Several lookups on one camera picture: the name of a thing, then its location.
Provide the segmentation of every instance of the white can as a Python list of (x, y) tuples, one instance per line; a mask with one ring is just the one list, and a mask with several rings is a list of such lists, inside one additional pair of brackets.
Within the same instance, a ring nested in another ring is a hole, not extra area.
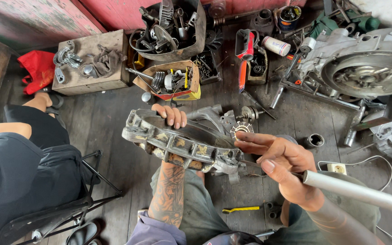
[(286, 56), (291, 48), (290, 44), (269, 36), (266, 36), (263, 39), (262, 44), (266, 49), (272, 51), (273, 53), (277, 53), (280, 56)]

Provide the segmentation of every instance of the metal stand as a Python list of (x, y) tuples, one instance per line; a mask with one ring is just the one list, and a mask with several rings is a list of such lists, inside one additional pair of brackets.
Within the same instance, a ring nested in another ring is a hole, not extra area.
[[(95, 167), (90, 166), (85, 161), (86, 158), (93, 157), (93, 156), (96, 157)], [(119, 190), (116, 186), (114, 186), (110, 181), (108, 181), (104, 176), (102, 176), (98, 172), (99, 162), (101, 161), (101, 157), (102, 157), (102, 151), (101, 150), (97, 150), (94, 153), (88, 154), (88, 155), (83, 157), (82, 163), (84, 164), (84, 166), (86, 166), (93, 173), (93, 175), (91, 177), (91, 180), (90, 180), (91, 181), (91, 185), (90, 185), (90, 188), (89, 188), (89, 191), (88, 191), (88, 196), (91, 197), (91, 194), (93, 192), (93, 186), (95, 185), (95, 184), (93, 184), (93, 180), (94, 180), (95, 176), (98, 176), (100, 179), (105, 181), (110, 187), (112, 187), (116, 191), (116, 194), (114, 196), (112, 196), (112, 197), (109, 197), (109, 198), (103, 198), (103, 199), (100, 199), (100, 200), (93, 201), (92, 203), (90, 203), (90, 207), (88, 209), (86, 209), (84, 212), (72, 216), (68, 220), (66, 220), (66, 221), (62, 222), (61, 224), (59, 224), (54, 230), (56, 230), (57, 228), (65, 225), (65, 224), (67, 224), (67, 223), (69, 223), (71, 221), (77, 220), (77, 219), (79, 219), (79, 223), (78, 224), (70, 226), (68, 228), (61, 229), (59, 231), (51, 232), (48, 235), (44, 236), (43, 238), (54, 236), (54, 235), (60, 234), (62, 232), (65, 232), (65, 231), (68, 231), (68, 230), (71, 230), (71, 229), (74, 229), (76, 227), (81, 226), (82, 223), (84, 222), (84, 219), (85, 219), (85, 216), (86, 216), (87, 213), (89, 213), (90, 211), (93, 211), (93, 210), (103, 206), (106, 203), (111, 202), (114, 199), (119, 199), (119, 198), (123, 197), (122, 191)], [(38, 240), (38, 238), (34, 238), (34, 239), (29, 240), (29, 241), (21, 242), (21, 243), (19, 243), (17, 245), (30, 244), (30, 243), (36, 242), (37, 240)]]

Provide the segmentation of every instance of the black bucket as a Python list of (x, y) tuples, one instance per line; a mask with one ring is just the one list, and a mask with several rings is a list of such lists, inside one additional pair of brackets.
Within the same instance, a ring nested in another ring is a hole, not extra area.
[[(287, 18), (285, 17), (285, 14), (291, 11), (295, 14), (295, 18), (290, 18), (290, 20), (286, 20)], [(278, 18), (279, 29), (281, 31), (292, 31), (296, 29), (297, 22), (299, 21), (301, 15), (302, 15), (302, 10), (298, 6), (292, 5), (286, 7), (280, 12)]]

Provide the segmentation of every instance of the paint can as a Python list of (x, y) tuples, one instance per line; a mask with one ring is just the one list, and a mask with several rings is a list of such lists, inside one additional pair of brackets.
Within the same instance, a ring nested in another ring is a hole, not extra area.
[(288, 6), (279, 15), (278, 26), (281, 31), (292, 31), (296, 29), (297, 22), (302, 15), (302, 10), (298, 6)]
[(290, 51), (291, 45), (275, 39), (273, 37), (266, 36), (263, 41), (262, 45), (267, 50), (272, 51), (273, 53), (279, 54), (280, 56), (286, 56), (286, 54)]
[(142, 94), (142, 101), (148, 105), (153, 105), (155, 104), (155, 97), (150, 92), (145, 92)]

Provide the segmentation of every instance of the purple sleeve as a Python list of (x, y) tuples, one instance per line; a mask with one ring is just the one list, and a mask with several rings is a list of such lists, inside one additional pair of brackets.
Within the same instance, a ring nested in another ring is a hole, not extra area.
[(148, 217), (145, 211), (126, 245), (187, 245), (186, 234), (164, 222)]

